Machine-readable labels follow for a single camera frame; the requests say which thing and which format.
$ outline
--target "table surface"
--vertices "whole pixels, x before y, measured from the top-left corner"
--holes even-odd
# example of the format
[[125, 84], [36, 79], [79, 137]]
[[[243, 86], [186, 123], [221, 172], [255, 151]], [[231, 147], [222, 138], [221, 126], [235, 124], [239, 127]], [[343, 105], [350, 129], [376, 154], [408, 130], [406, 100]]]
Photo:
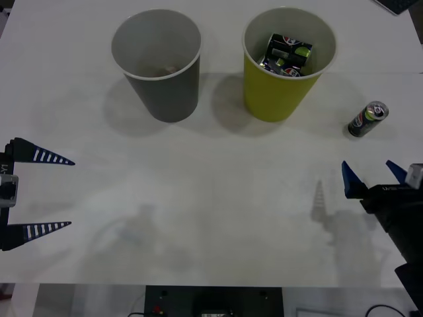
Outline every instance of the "table surface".
[[[0, 254], [0, 280], [399, 286], [404, 260], [344, 197], [340, 165], [371, 186], [395, 183], [387, 159], [421, 161], [423, 76], [325, 74], [284, 123], [246, 112], [241, 75], [201, 78], [198, 108], [175, 124], [119, 76], [15, 96], [2, 142], [20, 135], [77, 164], [17, 164], [11, 222], [73, 224]], [[343, 133], [373, 99], [386, 122]]]
[[[166, 1], [17, 1], [0, 40], [0, 144], [24, 137], [77, 164], [16, 165], [10, 222], [73, 224], [0, 254], [0, 280], [401, 285], [393, 270], [404, 261], [344, 198], [340, 163], [372, 185], [395, 181], [387, 159], [423, 157], [410, 17], [367, 0], [295, 1], [334, 25], [340, 52], [286, 122], [265, 123], [243, 108], [241, 30], [285, 3], [169, 5], [200, 25], [205, 73], [196, 111], [166, 124], [140, 106], [109, 50], [125, 16]], [[390, 107], [387, 121], [360, 140], [343, 133], [372, 100]]]

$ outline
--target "gray cup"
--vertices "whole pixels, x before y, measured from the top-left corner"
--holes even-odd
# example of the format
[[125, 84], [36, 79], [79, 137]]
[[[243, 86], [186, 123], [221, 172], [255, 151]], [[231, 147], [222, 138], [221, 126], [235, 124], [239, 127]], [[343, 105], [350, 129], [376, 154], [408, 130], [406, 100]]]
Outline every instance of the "gray cup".
[[112, 54], [150, 114], [177, 122], [197, 107], [200, 46], [200, 31], [190, 18], [154, 9], [119, 26]]

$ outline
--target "soda can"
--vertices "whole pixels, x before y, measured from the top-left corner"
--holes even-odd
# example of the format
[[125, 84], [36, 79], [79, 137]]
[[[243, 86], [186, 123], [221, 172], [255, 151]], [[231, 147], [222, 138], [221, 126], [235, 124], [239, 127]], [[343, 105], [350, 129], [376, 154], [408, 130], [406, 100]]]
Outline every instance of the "soda can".
[[287, 63], [303, 67], [307, 62], [313, 46], [311, 44], [288, 38], [279, 34], [270, 37], [266, 56], [282, 58]]
[[383, 121], [388, 114], [389, 109], [386, 104], [372, 101], [348, 124], [348, 131], [354, 137], [362, 137]]
[[302, 77], [301, 68], [288, 64], [282, 58], [262, 57], [258, 62], [265, 70], [287, 77]]

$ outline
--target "paper cup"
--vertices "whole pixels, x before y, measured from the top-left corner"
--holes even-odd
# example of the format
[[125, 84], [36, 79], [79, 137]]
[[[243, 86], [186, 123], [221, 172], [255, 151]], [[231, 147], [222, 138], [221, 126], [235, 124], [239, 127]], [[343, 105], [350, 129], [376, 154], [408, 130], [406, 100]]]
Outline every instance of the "paper cup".
[[[304, 77], [283, 77], [261, 68], [273, 33], [313, 45]], [[336, 57], [336, 36], [332, 28], [313, 13], [280, 7], [261, 13], [246, 26], [243, 34], [244, 97], [251, 114], [263, 121], [277, 122], [289, 117], [320, 75]]]
[[200, 31], [190, 18], [154, 9], [119, 26], [112, 55], [151, 115], [177, 122], [197, 107], [200, 46]]

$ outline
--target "cup rim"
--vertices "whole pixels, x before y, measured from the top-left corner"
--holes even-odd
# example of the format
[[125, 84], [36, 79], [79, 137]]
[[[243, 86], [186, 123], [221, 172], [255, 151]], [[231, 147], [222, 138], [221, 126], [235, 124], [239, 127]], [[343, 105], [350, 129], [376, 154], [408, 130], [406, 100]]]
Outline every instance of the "cup rim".
[[112, 41], [110, 43], [110, 49], [112, 48], [113, 40], [114, 40], [116, 34], [118, 33], [119, 29], [127, 21], [129, 21], [129, 20], [131, 20], [131, 19], [133, 19], [135, 17], [138, 17], [139, 15], [142, 15], [143, 13], [150, 12], [150, 11], [169, 11], [169, 12], [172, 12], [172, 13], [178, 13], [178, 14], [182, 15], [183, 17], [187, 18], [189, 21], [192, 22], [192, 24], [197, 28], [198, 34], [200, 35], [200, 45], [198, 47], [198, 52], [195, 55], [195, 57], [192, 59], [192, 61], [187, 66], [185, 66], [184, 68], [182, 68], [182, 69], [178, 70], [176, 73], [172, 73], [170, 75], [160, 76], [160, 77], [143, 77], [143, 76], [134, 75], [134, 74], [126, 71], [125, 69], [121, 68], [120, 65], [118, 64], [118, 62], [116, 61], [116, 59], [114, 58], [113, 53], [112, 53], [112, 56], [113, 56], [113, 60], [114, 60], [115, 64], [120, 68], [120, 70], [125, 75], [127, 75], [127, 76], [129, 76], [131, 78], [139, 79], [139, 80], [142, 80], [142, 81], [163, 81], [165, 79], [169, 79], [169, 78], [175, 77], [175, 76], [177, 76], [179, 74], [182, 74], [183, 72], [185, 72], [187, 69], [189, 69], [191, 66], [193, 66], [193, 64], [195, 64], [197, 62], [197, 59], [200, 57], [200, 52], [201, 52], [201, 47], [202, 47], [202, 36], [201, 36], [200, 29], [198, 28], [198, 25], [190, 17], [188, 17], [187, 15], [183, 14], [182, 12], [175, 11], [175, 10], [170, 10], [170, 9], [149, 9], [149, 10], [145, 10], [145, 11], [142, 11], [142, 12], [138, 12], [138, 13], [136, 13], [134, 15], [131, 15], [128, 18], [126, 18], [124, 21], [122, 21], [122, 23], [118, 26], [118, 28], [116, 29], [116, 31], [114, 31], [114, 33], [113, 33]]
[[[307, 75], [307, 76], [302, 76], [302, 77], [287, 77], [287, 76], [282, 76], [282, 75], [278, 75], [278, 74], [273, 74], [273, 73], [271, 73], [271, 72], [269, 72], [269, 71], [267, 71], [267, 70], [265, 70], [265, 69], [263, 69], [263, 68], [261, 68], [258, 64], [257, 64], [257, 62], [251, 57], [251, 55], [250, 55], [250, 53], [247, 51], [247, 48], [245, 47], [245, 33], [246, 33], [246, 31], [247, 31], [247, 28], [249, 27], [249, 25], [251, 24], [251, 22], [253, 21], [253, 20], [255, 20], [256, 18], [258, 18], [260, 15], [263, 15], [263, 14], [265, 14], [265, 13], [267, 13], [267, 12], [270, 12], [270, 11], [274, 11], [274, 10], [280, 10], [280, 9], [295, 9], [295, 10], [299, 10], [299, 11], [303, 11], [303, 12], [306, 12], [306, 13], [308, 13], [308, 14], [310, 14], [310, 15], [314, 15], [315, 17], [317, 17], [319, 20], [321, 20], [323, 23], [325, 23], [327, 26], [328, 26], [328, 28], [329, 28], [329, 30], [332, 32], [332, 34], [333, 34], [333, 36], [334, 36], [334, 39], [335, 39], [335, 52], [334, 52], [334, 54], [333, 54], [333, 57], [332, 57], [332, 59], [331, 59], [331, 61], [328, 63], [328, 65], [326, 65], [326, 67], [325, 68], [323, 68], [323, 69], [321, 69], [320, 71], [318, 71], [318, 72], [316, 72], [316, 73], [313, 73], [313, 74], [311, 74], [311, 75]], [[260, 71], [262, 71], [263, 73], [266, 73], [267, 75], [270, 75], [270, 76], [273, 76], [273, 77], [275, 77], [275, 78], [279, 78], [279, 79], [284, 79], [284, 80], [288, 80], [288, 81], [303, 81], [303, 80], [305, 80], [305, 79], [310, 79], [310, 78], [313, 78], [313, 77], [316, 77], [316, 76], [319, 76], [319, 75], [321, 75], [322, 73], [324, 73], [330, 66], [332, 66], [332, 64], [334, 63], [334, 61], [335, 61], [335, 59], [336, 59], [336, 57], [338, 56], [338, 38], [336, 37], [336, 33], [334, 32], [334, 29], [329, 25], [329, 23], [328, 22], [326, 22], [325, 20], [323, 20], [319, 15], [316, 15], [315, 13], [312, 13], [312, 12], [310, 12], [310, 11], [308, 11], [308, 10], [304, 10], [304, 9], [300, 9], [300, 8], [298, 8], [298, 7], [291, 7], [291, 6], [286, 6], [286, 5], [282, 5], [281, 7], [276, 7], [276, 8], [273, 8], [273, 9], [269, 9], [269, 10], [266, 10], [266, 11], [263, 11], [263, 12], [261, 12], [261, 13], [259, 13], [258, 15], [255, 15], [255, 16], [253, 16], [249, 21], [248, 21], [248, 23], [247, 23], [247, 25], [244, 27], [244, 31], [243, 31], [243, 39], [242, 39], [243, 41], [243, 49], [244, 49], [244, 54], [246, 55], [246, 57], [250, 60], [250, 62], [257, 68], [257, 69], [259, 69]]]

